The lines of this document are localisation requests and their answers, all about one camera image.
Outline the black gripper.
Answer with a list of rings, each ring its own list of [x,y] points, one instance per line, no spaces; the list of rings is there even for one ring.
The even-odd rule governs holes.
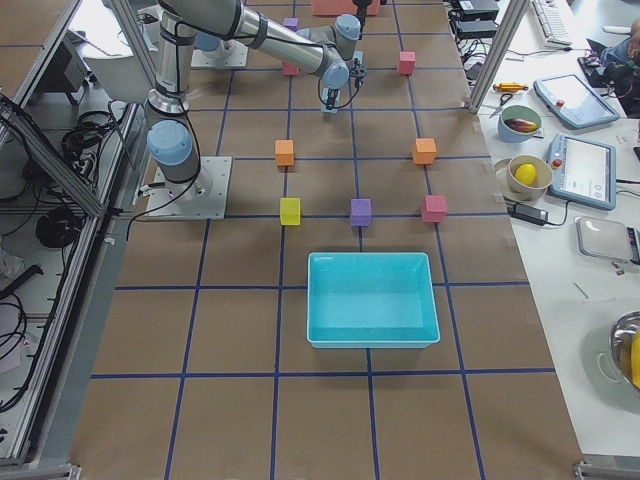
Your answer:
[[[339,111],[342,108],[339,89],[324,87],[322,89],[322,110]]]

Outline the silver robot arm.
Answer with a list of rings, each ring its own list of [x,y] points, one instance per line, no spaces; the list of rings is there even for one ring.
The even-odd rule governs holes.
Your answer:
[[[338,108],[337,97],[345,85],[359,88],[366,75],[355,56],[362,26],[352,14],[338,16],[331,26],[294,32],[239,1],[162,1],[159,8],[160,63],[145,103],[147,147],[171,202],[199,200],[212,184],[188,114],[197,33],[236,41],[316,76],[318,97],[328,109]]]

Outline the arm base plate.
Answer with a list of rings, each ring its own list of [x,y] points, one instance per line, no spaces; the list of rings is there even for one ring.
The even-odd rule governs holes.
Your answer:
[[[191,60],[191,68],[196,70],[243,69],[247,65],[248,48],[235,40],[197,41]]]
[[[177,185],[150,191],[145,216],[154,220],[223,219],[232,163],[230,156],[204,156],[200,176],[177,201],[170,202],[170,193],[181,192]]]

